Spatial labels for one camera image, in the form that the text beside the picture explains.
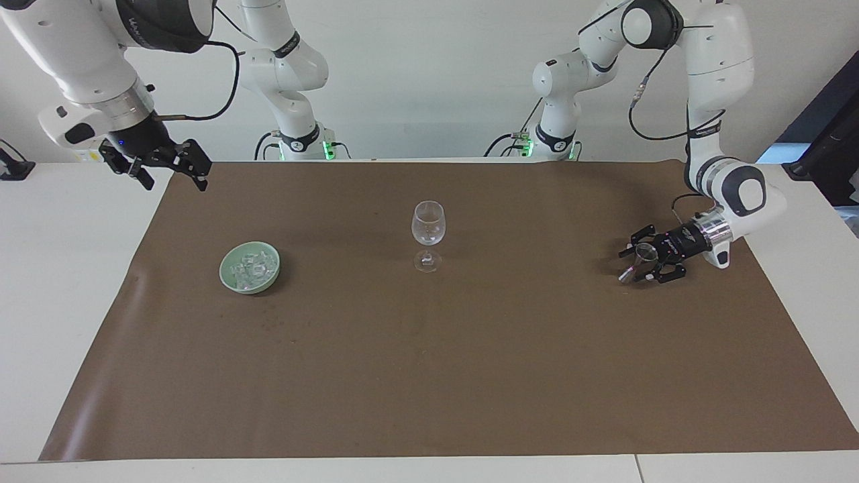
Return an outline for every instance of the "green bowl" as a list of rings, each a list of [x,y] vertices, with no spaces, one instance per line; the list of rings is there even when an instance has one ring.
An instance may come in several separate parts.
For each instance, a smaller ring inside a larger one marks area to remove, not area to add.
[[[260,285],[255,287],[251,287],[248,290],[239,290],[235,288],[235,275],[230,271],[230,267],[234,265],[238,265],[241,263],[241,257],[247,254],[258,254],[260,251],[265,250],[271,254],[274,254],[274,258],[277,261],[277,268],[274,273],[271,275],[269,279],[263,282]],[[280,254],[277,250],[268,243],[263,243],[262,241],[249,241],[248,243],[242,243],[236,248],[233,248],[229,251],[227,256],[223,257],[221,261],[221,283],[223,286],[232,290],[235,293],[241,293],[242,295],[254,295],[258,294],[262,291],[267,290],[274,284],[274,281],[277,280],[277,275],[280,274]]]

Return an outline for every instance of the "wine glass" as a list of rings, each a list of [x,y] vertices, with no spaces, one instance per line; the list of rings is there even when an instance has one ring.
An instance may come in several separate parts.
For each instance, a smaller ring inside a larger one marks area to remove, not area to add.
[[[447,230],[444,208],[437,201],[422,201],[415,207],[411,219],[411,234],[418,243],[432,247],[444,238]],[[442,257],[428,248],[415,255],[415,268],[421,272],[435,272],[442,263]]]

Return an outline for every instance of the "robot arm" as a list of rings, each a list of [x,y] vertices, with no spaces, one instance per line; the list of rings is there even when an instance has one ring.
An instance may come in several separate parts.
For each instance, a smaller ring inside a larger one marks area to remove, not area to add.
[[[725,156],[719,143],[719,119],[748,92],[754,78],[751,35],[742,9],[722,0],[604,1],[579,35],[579,49],[538,65],[534,72],[534,86],[545,97],[543,117],[531,128],[534,154],[567,156],[581,112],[576,94],[610,82],[625,46],[666,51],[680,45],[689,83],[686,184],[714,199],[716,206],[666,233],[657,235],[652,226],[639,231],[621,256],[633,254],[648,239],[656,249],[658,260],[637,280],[682,277],[683,261],[697,254],[727,268],[730,243],[766,225],[787,205],[759,169]],[[630,116],[647,81],[633,97]],[[672,272],[663,271],[671,267]]]
[[[153,88],[125,60],[125,49],[196,52],[209,39],[212,12],[213,0],[0,0],[0,17],[67,100],[40,114],[48,136],[68,148],[106,136],[107,163],[147,189],[154,181],[144,166],[186,174],[203,191],[211,161],[196,141],[170,139],[156,117]]]
[[[300,91],[328,82],[328,64],[295,30],[283,0],[241,0],[247,33],[263,48],[241,62],[241,85],[259,95],[277,120],[285,159],[330,159],[333,132],[314,117]]]

